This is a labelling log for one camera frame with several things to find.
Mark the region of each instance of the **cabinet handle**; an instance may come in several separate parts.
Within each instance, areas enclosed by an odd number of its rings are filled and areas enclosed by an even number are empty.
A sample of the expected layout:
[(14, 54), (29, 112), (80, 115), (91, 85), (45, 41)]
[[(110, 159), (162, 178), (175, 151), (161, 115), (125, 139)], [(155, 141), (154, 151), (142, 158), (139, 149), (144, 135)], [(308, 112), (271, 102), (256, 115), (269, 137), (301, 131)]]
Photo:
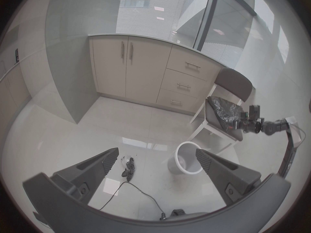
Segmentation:
[(123, 42), (121, 42), (121, 59), (123, 58)]
[(183, 104), (182, 102), (177, 102), (177, 101), (174, 101), (174, 100), (171, 100), (171, 102)]
[(193, 66), (195, 66), (195, 67), (201, 68), (200, 66), (197, 66), (197, 65), (195, 65), (195, 64), (192, 64), (192, 63), (190, 63), (190, 62), (188, 62), (188, 61), (186, 61), (186, 63), (189, 64), (189, 65), (193, 65)]
[(132, 59), (132, 54), (133, 54), (133, 44), (131, 42), (131, 45), (130, 45), (130, 60)]
[(181, 84), (181, 83), (177, 83), (178, 85), (181, 85), (181, 86), (184, 86), (184, 87), (188, 87), (188, 88), (191, 88), (190, 86), (188, 85), (185, 85), (185, 84)]

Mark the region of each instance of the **chair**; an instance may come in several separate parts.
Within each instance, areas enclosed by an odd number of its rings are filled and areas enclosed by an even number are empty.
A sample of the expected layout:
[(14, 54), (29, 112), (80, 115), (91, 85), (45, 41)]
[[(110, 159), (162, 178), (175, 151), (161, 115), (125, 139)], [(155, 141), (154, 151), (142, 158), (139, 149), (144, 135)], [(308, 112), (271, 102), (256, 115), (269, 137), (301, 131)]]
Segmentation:
[[(217, 85), (221, 86), (222, 88), (226, 89), (227, 91), (231, 92), (237, 98), (239, 98), (239, 102), (237, 105), (241, 105), (242, 101), (245, 102), (249, 95), (252, 92), (253, 85), (252, 83), (242, 74), (235, 71), (234, 69), (224, 67), (220, 70), (219, 74), (216, 77), (215, 83), (210, 90), (207, 97), (211, 96), (217, 87)], [(190, 123), (197, 117), (200, 111), (205, 106), (205, 119), (204, 122), (200, 124), (200, 126), (193, 132), (193, 134), (187, 139), (187, 141), (191, 141), (203, 128), (209, 130), (211, 134), (216, 134), (223, 139), (228, 140), (230, 143), (224, 147), (221, 151), (227, 149), (230, 146), (235, 145), (238, 141), (243, 140), (242, 130), (232, 130), (226, 133), (222, 126), (220, 125), (214, 109), (209, 104), (208, 100), (205, 99), (199, 110), (191, 119)]]

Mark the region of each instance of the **tiled floor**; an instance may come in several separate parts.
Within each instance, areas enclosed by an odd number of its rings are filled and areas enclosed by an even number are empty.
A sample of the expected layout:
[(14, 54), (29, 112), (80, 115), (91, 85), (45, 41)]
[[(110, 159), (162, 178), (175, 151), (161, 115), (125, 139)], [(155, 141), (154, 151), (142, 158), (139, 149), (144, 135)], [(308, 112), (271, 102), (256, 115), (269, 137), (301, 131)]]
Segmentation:
[[(209, 177), (171, 174), (167, 160), (186, 141), (203, 119), (189, 124), (191, 116), (100, 97), (78, 125), (65, 121), (30, 101), (19, 114), (8, 135), (2, 175), (22, 210), (39, 228), (34, 208), (22, 182), (43, 172), (74, 165), (110, 148), (119, 148), (119, 157), (106, 178), (123, 182), (121, 157), (134, 158), (136, 171), (131, 182), (153, 196), (166, 214), (183, 208), (186, 213), (212, 212), (225, 206)], [(201, 148), (217, 153), (226, 142), (202, 131), (194, 140)], [(239, 163), (233, 148), (222, 157)], [(101, 208), (112, 196), (103, 192), (102, 181), (89, 205)], [(127, 218), (158, 220), (161, 211), (154, 202), (131, 185), (124, 184), (103, 211)]]

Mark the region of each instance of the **white bucket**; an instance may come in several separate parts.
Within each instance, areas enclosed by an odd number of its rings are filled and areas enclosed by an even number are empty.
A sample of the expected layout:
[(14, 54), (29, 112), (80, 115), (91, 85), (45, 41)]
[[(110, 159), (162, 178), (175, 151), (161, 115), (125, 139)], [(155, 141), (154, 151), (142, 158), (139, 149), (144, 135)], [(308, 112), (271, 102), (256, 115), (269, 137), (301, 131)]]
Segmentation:
[(202, 171), (199, 161), (196, 159), (196, 149), (201, 147), (194, 142), (183, 142), (174, 151), (167, 161), (167, 167), (173, 174), (197, 174)]

